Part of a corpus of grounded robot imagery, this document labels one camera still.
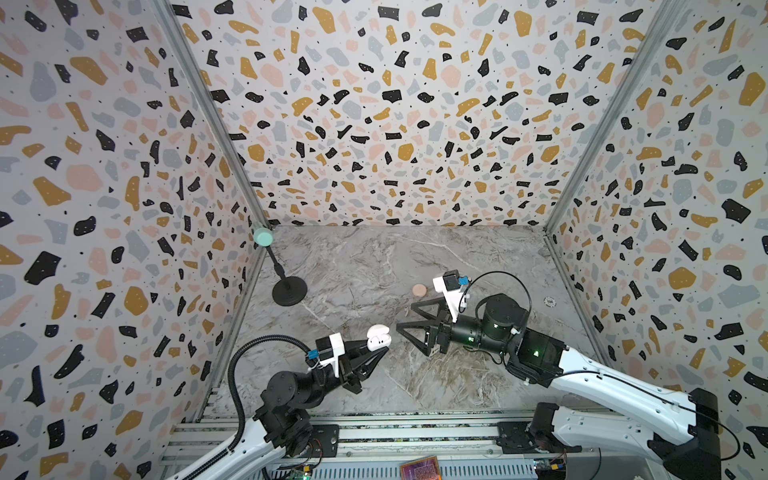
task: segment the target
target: marble surface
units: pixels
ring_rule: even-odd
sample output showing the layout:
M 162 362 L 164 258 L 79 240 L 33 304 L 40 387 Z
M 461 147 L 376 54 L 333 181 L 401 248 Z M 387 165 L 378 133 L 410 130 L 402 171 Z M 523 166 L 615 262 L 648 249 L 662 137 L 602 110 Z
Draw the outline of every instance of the marble surface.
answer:
M 543 231 L 530 227 L 277 227 L 273 250 L 286 274 L 301 276 L 309 287 L 305 300 L 281 307 L 271 291 L 278 277 L 267 259 L 248 306 L 235 348 L 268 333 L 314 340 L 334 332 L 344 339 L 365 339 L 371 325 L 392 330 L 390 351 L 362 386 L 359 395 L 339 389 L 315 412 L 403 412 L 475 409 L 532 409 L 537 402 L 593 405 L 585 399 L 540 386 L 524 386 L 503 366 L 481 353 L 452 344 L 449 353 L 420 353 L 395 331 L 397 321 L 421 319 L 409 311 L 419 299 L 412 287 L 438 294 L 432 278 L 458 269 L 471 278 L 489 270 L 507 270 L 526 284 L 533 300 L 528 325 L 565 341 L 594 358 L 549 251 Z M 504 275 L 489 275 L 472 287 L 468 311 L 483 297 L 505 292 L 525 307 L 521 287 Z M 556 304 L 545 305 L 545 297 Z M 305 369 L 302 352 L 287 343 L 266 343 L 238 362 L 236 379 L 246 412 L 261 404 L 259 394 L 280 370 Z M 206 415 L 234 415 L 227 391 L 211 396 Z

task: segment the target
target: mint green cap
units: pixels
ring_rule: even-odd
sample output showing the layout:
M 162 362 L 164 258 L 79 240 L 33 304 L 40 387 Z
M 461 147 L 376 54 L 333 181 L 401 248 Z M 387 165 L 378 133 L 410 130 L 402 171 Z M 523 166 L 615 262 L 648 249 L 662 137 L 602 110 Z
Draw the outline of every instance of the mint green cap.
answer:
M 274 239 L 275 237 L 272 235 L 272 230 L 268 228 L 259 227 L 253 229 L 253 241 L 262 247 L 272 245 Z

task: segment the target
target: terrazzo wall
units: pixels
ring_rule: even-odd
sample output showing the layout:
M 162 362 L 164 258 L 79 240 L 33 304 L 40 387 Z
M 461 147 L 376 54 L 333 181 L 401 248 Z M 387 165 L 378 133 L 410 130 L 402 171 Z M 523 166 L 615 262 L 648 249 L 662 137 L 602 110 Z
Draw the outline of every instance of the terrazzo wall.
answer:
M 545 222 L 651 0 L 178 0 L 272 224 Z
M 0 478 L 151 478 L 250 212 L 145 2 L 2 2 L 0 38 Z
M 554 235 L 618 366 L 718 395 L 730 480 L 768 477 L 766 8 L 684 12 Z

